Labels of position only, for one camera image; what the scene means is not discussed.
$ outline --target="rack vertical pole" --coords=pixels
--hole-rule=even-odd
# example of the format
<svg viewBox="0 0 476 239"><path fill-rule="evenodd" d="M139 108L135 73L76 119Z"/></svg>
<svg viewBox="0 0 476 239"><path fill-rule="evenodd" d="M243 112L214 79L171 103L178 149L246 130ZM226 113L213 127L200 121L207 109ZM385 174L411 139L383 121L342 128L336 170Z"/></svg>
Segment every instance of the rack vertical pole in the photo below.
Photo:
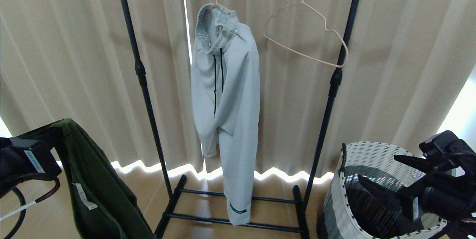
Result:
<svg viewBox="0 0 476 239"><path fill-rule="evenodd" d="M347 24L345 26L345 32L344 32L344 42L347 46L349 46L350 35L352 34L352 28L354 27L358 4L359 4L359 0L352 0L352 2L350 3L349 16L347 18ZM344 63L344 59L345 59L345 49L344 49L344 46L342 46L340 48L337 64L342 65ZM330 121L332 107L334 105L334 100L335 100L335 97L337 96L337 91L339 89L339 85L341 81L342 81L342 68L336 68L330 80L328 102L326 104L326 110L324 112L324 116L322 119L318 143L316 145L316 152L314 153L314 160L312 163L311 173L309 175L308 186L306 188L306 193L304 195L304 200L302 203L302 208L304 211L306 211L306 208L308 207L309 196L311 195L312 183L314 181L314 177L316 176L316 170L318 169L318 161L321 156L322 147L324 145L324 139L326 138L326 132L327 132L329 121Z"/></svg>
<svg viewBox="0 0 476 239"><path fill-rule="evenodd" d="M146 70L144 64L141 61L141 56L139 55L139 49L137 47L136 35L134 34L134 27L132 25L131 13L129 11L129 4L127 0L120 0L122 5L122 11L124 12L124 19L126 19L127 32L129 33L129 39L131 40L132 52L135 59L135 68L136 75L141 84L142 94L144 95L144 101L147 108L147 114L150 121L150 127L152 128L152 133L154 136L155 146L157 147L158 158L160 160L160 166L162 166L162 173L164 174L165 186L167 187L168 198L172 200L173 193L172 187L170 186L170 180L168 179L167 167L165 166L164 153L162 151L162 145L160 144L160 138L158 136L157 123L155 122L154 111L152 108L152 103L150 102L150 95L147 88L147 79L146 79Z"/></svg>

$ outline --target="empty clothes hanger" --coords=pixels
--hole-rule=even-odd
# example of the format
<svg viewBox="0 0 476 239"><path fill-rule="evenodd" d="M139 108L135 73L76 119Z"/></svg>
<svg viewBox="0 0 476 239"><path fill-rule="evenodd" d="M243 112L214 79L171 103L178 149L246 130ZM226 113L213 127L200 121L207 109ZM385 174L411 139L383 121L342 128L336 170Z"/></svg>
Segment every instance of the empty clothes hanger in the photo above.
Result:
<svg viewBox="0 0 476 239"><path fill-rule="evenodd" d="M229 13L231 13L231 10L227 9L226 7L218 3L218 0L215 0L215 3L207 10L207 12L209 12L212 8L216 6L222 7L223 9L226 9Z"/></svg>
<svg viewBox="0 0 476 239"><path fill-rule="evenodd" d="M308 7L309 9L311 9L313 12L315 12L316 14L318 14L322 19L324 19L324 29L326 30L326 32L334 32L340 39L342 45L344 46L344 49L345 49L345 59L344 59L344 63L342 65L337 65L337 64L333 64L333 63L330 63L330 62L326 62L326 61L322 61L322 60L319 60L317 58L313 58L311 56L308 56L306 54L303 54L301 52L298 52L298 51L295 51L294 49L291 49L287 46L284 46L283 44L277 42L276 40L270 38L267 34L266 34L266 29L267 29L267 26L269 24L269 21L273 18L273 17L277 17L279 15L279 13L284 10L284 9L288 9L290 7L294 7L294 6L297 6L297 5L304 5L306 7ZM286 6L286 7L282 7L280 8L276 14L272 14L271 16L269 16L268 20L266 21L266 24L265 24L265 29L263 31L263 35L269 39L270 41L278 44L279 46L282 46L283 48L285 49L288 49L296 54L299 54L301 56L304 56L306 58L309 58L309 59L312 59L314 61L318 61L318 62L321 62L323 64L327 64L327 65L330 65L330 66L334 66L334 67L337 67L337 68L342 68L346 63L347 63L347 60L349 59L349 50L347 48L347 45L345 44L344 40L342 39L342 37L340 36L340 34L335 30L335 29L328 29L327 28L327 20L326 20L326 17L324 17L324 15L322 15L320 12L318 12L316 9L314 9L313 7L311 7L310 5L308 5L306 2L304 2L304 0L301 0L301 2L299 3L296 3L296 4L292 4L292 5L289 5L289 6Z"/></svg>

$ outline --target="brown tile floor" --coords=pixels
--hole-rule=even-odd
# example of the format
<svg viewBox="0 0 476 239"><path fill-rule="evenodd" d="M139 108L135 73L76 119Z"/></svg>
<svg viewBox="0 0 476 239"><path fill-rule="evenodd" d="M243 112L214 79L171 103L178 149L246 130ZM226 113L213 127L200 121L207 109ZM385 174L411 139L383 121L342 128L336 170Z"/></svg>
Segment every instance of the brown tile floor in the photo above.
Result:
<svg viewBox="0 0 476 239"><path fill-rule="evenodd" d="M162 212L168 203L167 191L160 171L145 173L136 168L130 173L122 174L121 178L132 189L138 198L138 205L152 230L157 226ZM200 190L221 191L223 180L221 177L213 180L197 180L190 172L186 173L186 188ZM175 187L180 176L171 178ZM61 188L51 198L27 210L25 221L14 239L79 239L76 231L70 195L66 188L66 178L60 175ZM254 195L292 199L292 187L297 184L301 192L306 187L305 180L295 183L286 183L281 178L272 175L265 180L255 180ZM311 238L316 238L316 217L329 187L330 180L321 185L314 185L311 201L308 205L307 220ZM29 181L19 186L27 201L36 199L53 186L52 183ZM0 213L4 215L18 207L15 195L7 194L0 200ZM175 209L176 213L196 214L204 217L219 217L226 219L225 199L223 197L207 197L196 194L182 194ZM0 222L0 238L4 238L15 222L17 215ZM296 211L293 205L254 201L252 205L252 222L263 222L277 225L296 226ZM298 234L277 232L248 227L233 227L222 224L192 222L189 220L172 219L164 235L165 239L298 239Z"/></svg>

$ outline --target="black drawstring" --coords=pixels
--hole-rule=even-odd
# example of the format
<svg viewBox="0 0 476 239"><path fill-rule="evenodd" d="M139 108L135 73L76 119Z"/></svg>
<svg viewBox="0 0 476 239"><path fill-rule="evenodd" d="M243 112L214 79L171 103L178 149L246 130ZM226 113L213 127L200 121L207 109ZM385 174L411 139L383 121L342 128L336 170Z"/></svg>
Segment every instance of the black drawstring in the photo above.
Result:
<svg viewBox="0 0 476 239"><path fill-rule="evenodd" d="M213 108L213 117L215 117L216 114L216 58L215 55L213 55L213 66L214 66L214 74L215 74L215 90L213 90L213 93L215 94L215 106ZM221 67L221 93L223 94L223 85L225 83L225 77L223 76L223 49L220 49L220 67Z"/></svg>

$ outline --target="horizontal rack bar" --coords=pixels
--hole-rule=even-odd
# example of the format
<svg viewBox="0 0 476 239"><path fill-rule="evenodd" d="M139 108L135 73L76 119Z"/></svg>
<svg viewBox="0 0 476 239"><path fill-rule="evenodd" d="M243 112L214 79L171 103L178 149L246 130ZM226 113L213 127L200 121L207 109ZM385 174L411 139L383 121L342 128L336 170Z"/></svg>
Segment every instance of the horizontal rack bar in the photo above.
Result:
<svg viewBox="0 0 476 239"><path fill-rule="evenodd" d="M227 219L216 219L214 217L197 217L197 216L186 215L186 214L177 214L177 213L168 213L167 216L168 217L173 217L173 218L176 218L176 219L188 219L188 220L196 220L198 222L211 222L211 223L220 223L220 224L229 224L229 225L231 225L231 222ZM263 224L263 223L254 223L254 222L250 222L248 224L243 224L241 226L260 228L260 229L279 230L279 231L282 231L282 232L295 232L295 233L304 232L302 229L299 229L297 227L287 227L287 226Z"/></svg>
<svg viewBox="0 0 476 239"><path fill-rule="evenodd" d="M180 192L187 192L187 193L196 193L196 194L206 194L206 195L214 195L214 196L225 196L222 192L214 192L214 191L200 191L200 190L191 190L191 189L179 189ZM288 199L280 199L280 198L271 198L271 197L262 197L262 196L252 196L252 200L260 200L260 201L269 201L269 202L278 202L278 203L287 203L287 204L296 204L298 202L294 200Z"/></svg>

